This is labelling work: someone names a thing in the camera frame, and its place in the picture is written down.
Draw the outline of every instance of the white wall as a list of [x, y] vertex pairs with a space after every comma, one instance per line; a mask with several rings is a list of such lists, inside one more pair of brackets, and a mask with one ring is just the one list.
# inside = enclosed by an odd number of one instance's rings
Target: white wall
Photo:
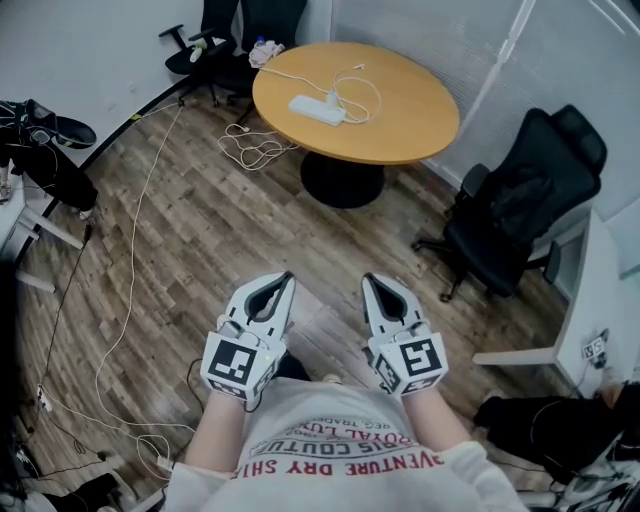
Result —
[[[2, 0], [0, 98], [34, 98], [89, 124], [105, 140], [181, 77], [164, 61], [177, 51], [158, 34], [200, 32], [203, 0]], [[330, 0], [310, 0], [303, 42], [328, 40]], [[67, 151], [76, 163], [93, 149]]]
[[[624, 1], [335, 0], [334, 36], [407, 55], [447, 86], [464, 132], [430, 164], [454, 186], [475, 163], [502, 161], [528, 109], [575, 104], [608, 145], [593, 206], [625, 271], [640, 263], [640, 16], [619, 12]], [[552, 234], [583, 219], [589, 206], [561, 219]], [[563, 264], [576, 266], [576, 251], [566, 252]]]

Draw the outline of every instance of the forearm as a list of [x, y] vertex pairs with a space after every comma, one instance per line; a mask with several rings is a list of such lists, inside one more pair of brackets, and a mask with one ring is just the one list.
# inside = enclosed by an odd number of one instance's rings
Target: forearm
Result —
[[402, 403], [421, 445], [439, 452], [471, 439], [436, 389], [404, 396]]
[[185, 463], [223, 473], [235, 471], [242, 451], [245, 414], [244, 402], [212, 392]]

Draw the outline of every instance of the shoe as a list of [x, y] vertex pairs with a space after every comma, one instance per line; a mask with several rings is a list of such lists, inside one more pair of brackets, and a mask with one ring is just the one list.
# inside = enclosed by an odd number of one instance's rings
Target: shoe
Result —
[[133, 488], [127, 484], [116, 471], [108, 471], [108, 474], [118, 482], [118, 487], [111, 491], [111, 494], [118, 506], [122, 510], [130, 510], [133, 508], [138, 502], [138, 495], [136, 494], [136, 491], [134, 491]]
[[342, 379], [335, 373], [328, 373], [322, 378], [322, 382], [328, 382], [330, 384], [342, 384]]

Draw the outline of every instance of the power strip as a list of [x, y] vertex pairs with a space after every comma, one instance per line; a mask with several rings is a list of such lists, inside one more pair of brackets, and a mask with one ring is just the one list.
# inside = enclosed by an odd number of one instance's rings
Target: power strip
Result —
[[338, 126], [347, 116], [347, 112], [343, 108], [333, 107], [324, 101], [301, 94], [289, 102], [289, 110], [331, 126]]

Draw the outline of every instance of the round wooden table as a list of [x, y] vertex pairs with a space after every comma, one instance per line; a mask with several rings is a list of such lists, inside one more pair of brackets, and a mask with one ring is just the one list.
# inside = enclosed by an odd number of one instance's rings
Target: round wooden table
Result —
[[[365, 69], [350, 69], [364, 64]], [[318, 201], [335, 208], [364, 206], [382, 192], [385, 165], [423, 160], [453, 142], [458, 108], [449, 91], [429, 71], [396, 53], [359, 43], [317, 43], [281, 53], [267, 64], [304, 77], [329, 90], [340, 76], [369, 80], [382, 96], [378, 115], [364, 124], [330, 126], [289, 111], [298, 94], [325, 100], [326, 95], [291, 78], [260, 72], [253, 100], [260, 116], [285, 138], [308, 149], [300, 171], [302, 183]], [[340, 95], [375, 112], [377, 99], [367, 84], [338, 86]], [[356, 117], [363, 112], [347, 105]]]

